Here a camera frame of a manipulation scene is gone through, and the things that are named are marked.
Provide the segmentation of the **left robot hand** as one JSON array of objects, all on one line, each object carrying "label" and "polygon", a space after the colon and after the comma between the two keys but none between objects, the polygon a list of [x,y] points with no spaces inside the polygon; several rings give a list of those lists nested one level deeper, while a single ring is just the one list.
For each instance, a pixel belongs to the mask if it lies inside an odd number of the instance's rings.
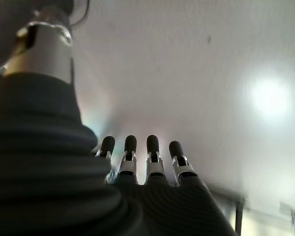
[{"label": "left robot hand", "polygon": [[0,75],[0,236],[234,236],[177,141],[176,175],[164,173],[158,139],[147,138],[147,179],[136,178],[136,138],[125,140],[108,182],[115,141],[81,121],[72,31],[58,7],[43,8],[16,34]]}]

